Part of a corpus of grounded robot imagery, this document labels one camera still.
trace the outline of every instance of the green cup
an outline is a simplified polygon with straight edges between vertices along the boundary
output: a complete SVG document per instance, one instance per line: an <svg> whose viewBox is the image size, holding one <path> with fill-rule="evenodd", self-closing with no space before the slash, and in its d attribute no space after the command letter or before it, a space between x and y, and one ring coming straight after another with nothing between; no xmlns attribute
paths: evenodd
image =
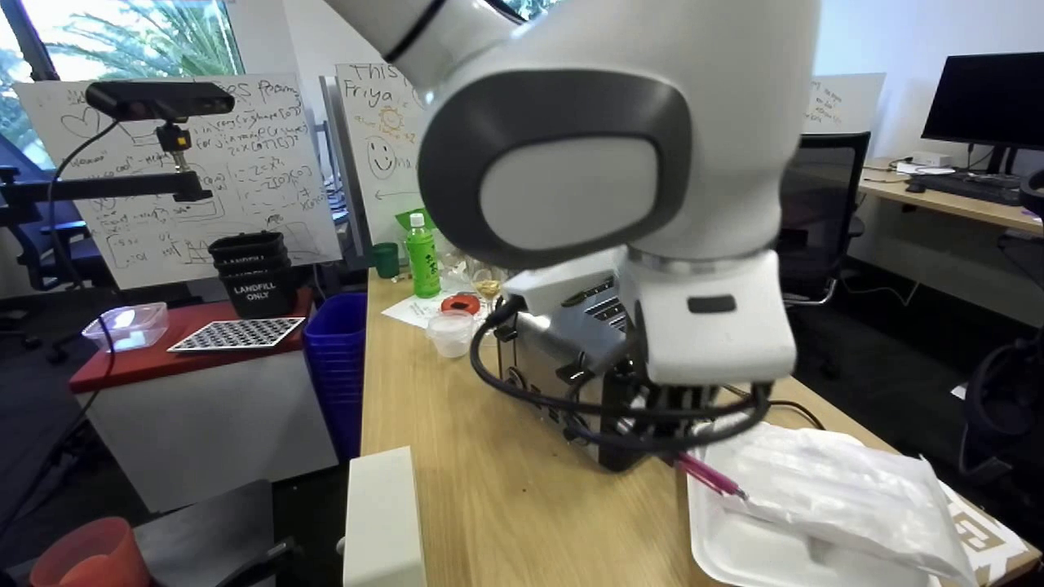
<svg viewBox="0 0 1044 587"><path fill-rule="evenodd" d="M392 279L399 275L399 245L395 242L374 244L370 250L370 257L380 277Z"/></svg>

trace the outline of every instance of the computer monitor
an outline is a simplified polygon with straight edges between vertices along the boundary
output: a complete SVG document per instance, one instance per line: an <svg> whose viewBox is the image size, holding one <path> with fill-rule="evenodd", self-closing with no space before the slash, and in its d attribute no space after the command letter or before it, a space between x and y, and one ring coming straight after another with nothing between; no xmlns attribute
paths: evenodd
<svg viewBox="0 0 1044 587"><path fill-rule="evenodd" d="M1044 150L1044 52L947 57L925 139ZM1014 159L1014 151L1009 161Z"/></svg>

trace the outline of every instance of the green bottle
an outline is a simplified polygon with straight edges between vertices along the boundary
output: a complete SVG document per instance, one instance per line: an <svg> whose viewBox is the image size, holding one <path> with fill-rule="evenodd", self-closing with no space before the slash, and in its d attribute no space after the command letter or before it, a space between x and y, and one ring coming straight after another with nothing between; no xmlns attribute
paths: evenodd
<svg viewBox="0 0 1044 587"><path fill-rule="evenodd" d="M438 283L438 258L435 257L435 235L424 226L424 214L409 215L406 252L413 272L413 294L418 298L434 298L443 290Z"/></svg>

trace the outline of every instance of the blue bin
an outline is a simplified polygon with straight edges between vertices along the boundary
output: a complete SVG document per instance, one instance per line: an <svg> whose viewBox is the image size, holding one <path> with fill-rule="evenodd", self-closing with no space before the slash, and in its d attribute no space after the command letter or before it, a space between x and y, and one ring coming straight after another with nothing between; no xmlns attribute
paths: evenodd
<svg viewBox="0 0 1044 587"><path fill-rule="evenodd" d="M365 294L330 298L305 327L308 372L341 463L359 455L365 351Z"/></svg>

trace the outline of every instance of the plastic bag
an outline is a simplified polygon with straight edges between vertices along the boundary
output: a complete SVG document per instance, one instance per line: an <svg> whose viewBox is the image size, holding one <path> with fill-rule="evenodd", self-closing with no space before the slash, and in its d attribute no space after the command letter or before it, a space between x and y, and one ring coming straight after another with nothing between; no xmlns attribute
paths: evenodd
<svg viewBox="0 0 1044 587"><path fill-rule="evenodd" d="M868 448L848 435L766 423L709 446L704 459L750 496L722 497L727 509L977 586L924 461Z"/></svg>

